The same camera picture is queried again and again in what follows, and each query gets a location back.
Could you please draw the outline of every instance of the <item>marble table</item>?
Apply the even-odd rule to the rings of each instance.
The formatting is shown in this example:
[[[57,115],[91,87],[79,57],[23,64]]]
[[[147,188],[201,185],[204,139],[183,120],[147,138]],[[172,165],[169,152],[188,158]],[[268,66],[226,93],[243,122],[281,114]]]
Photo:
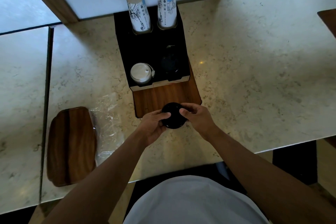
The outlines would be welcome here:
[[[203,105],[257,153],[336,134],[336,39],[317,16],[336,0],[205,0],[179,5]],[[114,18],[55,27],[47,127],[62,109],[116,92],[127,137],[139,124]],[[142,154],[130,181],[221,161],[188,124]],[[43,173],[42,202],[64,197]]]
[[[0,36],[0,214],[39,203],[48,27]]]

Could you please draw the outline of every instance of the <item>white shirt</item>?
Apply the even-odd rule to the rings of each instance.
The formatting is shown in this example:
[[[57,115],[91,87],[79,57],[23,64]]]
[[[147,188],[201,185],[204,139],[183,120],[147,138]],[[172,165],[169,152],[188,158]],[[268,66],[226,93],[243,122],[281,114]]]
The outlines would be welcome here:
[[[200,176],[179,176],[158,184],[133,205],[129,223],[269,224],[247,196]]]

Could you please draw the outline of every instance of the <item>person's left hand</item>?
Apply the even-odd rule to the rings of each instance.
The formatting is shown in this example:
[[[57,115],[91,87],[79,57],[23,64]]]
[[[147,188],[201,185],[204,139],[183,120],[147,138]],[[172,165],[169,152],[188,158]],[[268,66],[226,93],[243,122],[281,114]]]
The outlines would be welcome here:
[[[170,112],[161,113],[161,110],[157,110],[147,113],[142,117],[141,123],[137,127],[136,132],[145,136],[146,146],[155,142],[156,139],[158,139],[159,136],[166,131],[166,127],[162,125],[161,120],[168,119],[170,115]]]

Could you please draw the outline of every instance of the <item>clear plastic wrapper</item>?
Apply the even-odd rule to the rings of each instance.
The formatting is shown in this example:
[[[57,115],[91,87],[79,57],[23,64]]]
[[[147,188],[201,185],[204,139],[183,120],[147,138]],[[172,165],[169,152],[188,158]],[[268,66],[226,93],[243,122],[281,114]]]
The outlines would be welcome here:
[[[90,116],[97,136],[96,164],[99,166],[124,142],[118,112],[117,94],[98,99],[96,107],[90,109]]]

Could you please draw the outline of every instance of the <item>hand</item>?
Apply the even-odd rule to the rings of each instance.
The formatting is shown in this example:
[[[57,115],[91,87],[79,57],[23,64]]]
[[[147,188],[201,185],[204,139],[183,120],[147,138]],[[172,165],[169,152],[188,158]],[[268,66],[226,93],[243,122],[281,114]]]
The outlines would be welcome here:
[[[191,122],[192,127],[205,140],[208,141],[211,135],[220,131],[220,129],[213,122],[211,114],[206,107],[193,103],[182,103],[181,105],[184,108],[180,109],[180,114]]]
[[[147,113],[142,117],[141,123],[135,132],[141,133],[141,136],[144,136],[146,147],[155,142],[166,131],[166,127],[162,125],[161,120],[168,119],[170,115],[170,112],[161,113],[161,110],[157,110]]]

